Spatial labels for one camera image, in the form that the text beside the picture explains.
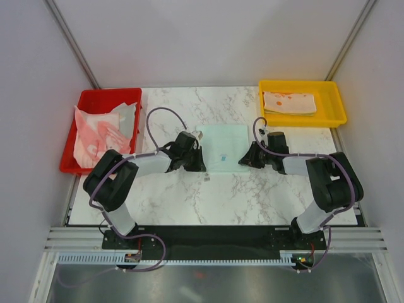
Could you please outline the mint green towel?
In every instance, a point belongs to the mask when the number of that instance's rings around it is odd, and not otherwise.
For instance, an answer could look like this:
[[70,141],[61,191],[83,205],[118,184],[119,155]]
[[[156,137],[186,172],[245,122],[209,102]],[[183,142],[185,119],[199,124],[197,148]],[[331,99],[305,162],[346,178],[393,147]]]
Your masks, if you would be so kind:
[[209,124],[197,126],[196,130],[203,135],[200,143],[209,173],[234,174],[249,170],[239,164],[250,147],[246,125]]

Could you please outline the orange fox towel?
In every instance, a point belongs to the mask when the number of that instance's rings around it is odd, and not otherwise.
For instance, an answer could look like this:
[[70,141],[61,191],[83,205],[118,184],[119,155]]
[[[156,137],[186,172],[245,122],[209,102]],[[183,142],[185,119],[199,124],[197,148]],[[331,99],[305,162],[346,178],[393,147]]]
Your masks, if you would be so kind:
[[314,95],[310,93],[263,92],[266,112],[286,115],[312,116],[317,112]]

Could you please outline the grey towel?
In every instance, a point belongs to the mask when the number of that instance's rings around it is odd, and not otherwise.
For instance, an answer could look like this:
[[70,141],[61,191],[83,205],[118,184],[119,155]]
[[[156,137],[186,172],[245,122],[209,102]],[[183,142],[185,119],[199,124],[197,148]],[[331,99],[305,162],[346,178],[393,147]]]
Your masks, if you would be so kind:
[[122,103],[111,111],[114,114],[119,114],[119,131],[128,139],[133,137],[136,122],[135,115],[137,113],[136,106],[137,103],[130,105]]

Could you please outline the pink patterned towel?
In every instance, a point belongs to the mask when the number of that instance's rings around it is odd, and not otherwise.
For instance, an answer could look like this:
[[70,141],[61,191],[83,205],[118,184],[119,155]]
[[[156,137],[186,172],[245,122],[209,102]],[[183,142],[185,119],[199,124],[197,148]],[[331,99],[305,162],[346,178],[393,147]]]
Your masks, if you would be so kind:
[[119,131],[119,114],[88,114],[75,108],[74,120],[77,131],[73,157],[81,168],[94,168],[110,149],[121,154],[130,152],[131,139]]

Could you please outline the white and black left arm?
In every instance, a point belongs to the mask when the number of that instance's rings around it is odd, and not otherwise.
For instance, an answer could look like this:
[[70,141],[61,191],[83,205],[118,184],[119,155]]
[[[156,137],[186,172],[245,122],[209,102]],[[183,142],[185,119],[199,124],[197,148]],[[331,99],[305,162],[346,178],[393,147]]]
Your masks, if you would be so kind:
[[168,174],[180,168],[188,172],[206,172],[202,151],[201,146],[182,150],[171,145],[152,153],[124,157],[115,150],[109,150],[83,183],[83,190],[90,197],[88,204],[101,211],[117,234],[117,243],[131,249],[137,244],[138,233],[126,199],[135,178]]

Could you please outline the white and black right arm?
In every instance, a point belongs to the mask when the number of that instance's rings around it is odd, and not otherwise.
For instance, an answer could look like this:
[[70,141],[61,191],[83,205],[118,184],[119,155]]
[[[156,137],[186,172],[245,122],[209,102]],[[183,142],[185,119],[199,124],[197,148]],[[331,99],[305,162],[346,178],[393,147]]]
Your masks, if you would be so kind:
[[364,196],[359,178],[346,154],[329,155],[309,153],[280,153],[254,142],[239,164],[262,169],[266,165],[283,175],[301,175],[309,178],[313,202],[292,220],[288,240],[296,249],[311,242],[311,234],[325,227],[337,214],[351,209]]

